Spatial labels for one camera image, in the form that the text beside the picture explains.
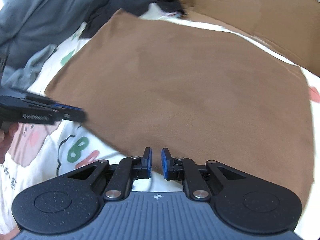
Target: pile of clothes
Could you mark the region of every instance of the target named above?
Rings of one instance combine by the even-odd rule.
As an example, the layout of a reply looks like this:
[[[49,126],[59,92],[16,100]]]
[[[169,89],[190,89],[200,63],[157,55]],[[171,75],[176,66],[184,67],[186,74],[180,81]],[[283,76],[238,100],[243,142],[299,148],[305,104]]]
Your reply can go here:
[[[0,11],[1,85],[26,90],[83,22],[81,37],[91,38],[119,9],[141,16],[154,2],[164,15],[185,15],[177,0],[9,0]]]

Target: gray ribbed plate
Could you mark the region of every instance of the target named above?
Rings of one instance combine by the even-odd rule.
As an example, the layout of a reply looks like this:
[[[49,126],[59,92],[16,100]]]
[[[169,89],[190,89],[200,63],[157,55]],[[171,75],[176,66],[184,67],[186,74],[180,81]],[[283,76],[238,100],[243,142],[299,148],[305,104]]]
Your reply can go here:
[[[15,240],[298,240],[293,232],[251,236],[236,231],[215,215],[209,204],[188,199],[184,192],[131,192],[108,202],[99,216],[76,232],[41,236],[22,232]]]

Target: human hand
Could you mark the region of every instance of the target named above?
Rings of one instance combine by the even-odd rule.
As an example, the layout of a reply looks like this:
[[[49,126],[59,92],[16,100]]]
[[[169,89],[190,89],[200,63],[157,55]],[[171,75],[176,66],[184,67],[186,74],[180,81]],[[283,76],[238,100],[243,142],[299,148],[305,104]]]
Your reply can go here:
[[[8,133],[4,133],[3,130],[0,130],[0,164],[4,163],[5,154],[9,150],[13,136],[18,128],[19,125],[17,123],[13,123],[10,125]]]

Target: green print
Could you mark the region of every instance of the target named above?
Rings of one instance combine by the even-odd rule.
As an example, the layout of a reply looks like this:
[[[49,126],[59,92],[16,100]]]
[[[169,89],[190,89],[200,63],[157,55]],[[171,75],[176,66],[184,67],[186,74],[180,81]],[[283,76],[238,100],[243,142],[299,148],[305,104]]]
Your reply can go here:
[[[75,163],[81,157],[81,151],[89,145],[87,137],[81,137],[69,150],[67,160],[70,163]]]
[[[64,66],[65,63],[67,63],[68,60],[72,58],[72,55],[73,55],[74,51],[75,50],[71,51],[68,55],[66,55],[65,57],[62,58],[62,60],[60,61],[61,66]]]

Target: pink cheek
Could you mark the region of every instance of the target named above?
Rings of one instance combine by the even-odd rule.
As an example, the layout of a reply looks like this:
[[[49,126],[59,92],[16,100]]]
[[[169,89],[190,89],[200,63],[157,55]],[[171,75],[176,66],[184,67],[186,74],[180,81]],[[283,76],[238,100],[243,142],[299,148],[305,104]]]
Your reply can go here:
[[[39,139],[39,132],[33,132],[32,135],[29,137],[29,143],[31,146],[35,146]]]

